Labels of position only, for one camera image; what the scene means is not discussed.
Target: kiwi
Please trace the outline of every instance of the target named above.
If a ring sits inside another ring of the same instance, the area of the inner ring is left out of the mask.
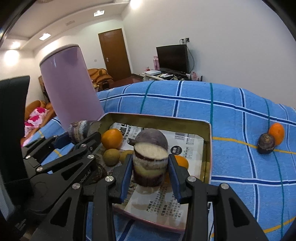
[[[120,154],[119,161],[121,162],[121,164],[123,164],[126,160],[127,154],[133,154],[133,150],[125,150]]]
[[[111,167],[119,162],[120,152],[117,149],[108,149],[103,154],[104,163]]]
[[[269,133],[262,134],[258,139],[258,152],[260,154],[269,154],[273,152],[275,147],[275,138]]]
[[[146,128],[142,130],[135,139],[128,139],[128,143],[132,146],[139,142],[152,143],[168,150],[168,140],[164,134],[157,129]]]
[[[156,187],[163,183],[168,166],[168,152],[161,146],[139,142],[134,146],[133,177],[143,187]]]

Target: metal tray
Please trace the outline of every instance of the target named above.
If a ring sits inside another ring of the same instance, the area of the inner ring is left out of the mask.
[[[204,148],[199,179],[204,183],[210,183],[212,170],[212,134],[211,126],[208,122],[204,120],[113,112],[105,114],[100,118],[99,121],[101,124],[98,131],[101,134],[107,131],[113,123],[117,122],[142,128],[155,128],[165,131],[197,134],[201,136],[204,139]],[[138,220],[171,232],[184,232],[184,229],[158,224],[156,222],[137,217],[123,210],[122,208],[123,207],[120,205],[113,206],[114,211],[126,215],[131,219]]]

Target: baseboard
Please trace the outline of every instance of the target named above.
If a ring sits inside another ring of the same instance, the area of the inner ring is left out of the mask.
[[[138,78],[140,78],[140,79],[143,79],[144,77],[143,76],[140,76],[140,75],[138,75],[138,74],[131,74],[132,76],[135,76],[135,77],[138,77]]]

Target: ceiling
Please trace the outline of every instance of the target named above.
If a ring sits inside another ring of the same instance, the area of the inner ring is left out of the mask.
[[[16,22],[0,50],[11,48],[19,42],[22,50],[34,50],[56,35],[89,21],[100,21],[120,15],[129,0],[40,0],[34,3]],[[105,10],[102,16],[94,17],[94,12]],[[43,33],[51,36],[41,41]]]

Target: blue tablecloth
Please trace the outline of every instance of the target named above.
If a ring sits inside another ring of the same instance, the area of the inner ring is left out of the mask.
[[[278,241],[296,214],[296,114],[247,90],[194,81],[146,81],[99,92],[105,112],[142,113],[206,120],[213,128],[211,183],[229,183],[270,241]],[[256,150],[259,136],[274,122],[285,139],[269,155]],[[58,118],[35,134],[45,137],[64,130]],[[49,162],[66,154],[72,144],[55,150]],[[91,240],[91,212],[87,239]],[[117,240],[181,240],[182,234],[155,229],[115,214]]]

